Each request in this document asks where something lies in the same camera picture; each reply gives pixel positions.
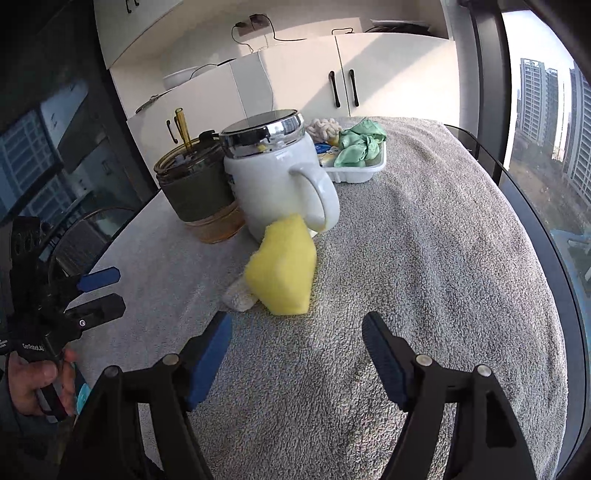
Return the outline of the person left hand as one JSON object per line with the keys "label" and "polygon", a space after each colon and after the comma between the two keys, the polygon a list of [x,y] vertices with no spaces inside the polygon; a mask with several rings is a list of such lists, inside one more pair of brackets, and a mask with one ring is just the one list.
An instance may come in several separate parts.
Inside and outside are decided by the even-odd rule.
{"label": "person left hand", "polygon": [[61,367],[52,361],[27,363],[16,352],[8,360],[8,385],[16,410],[23,415],[42,414],[36,391],[57,381],[61,385],[60,401],[69,416],[76,413],[75,371],[76,353],[66,348]]}

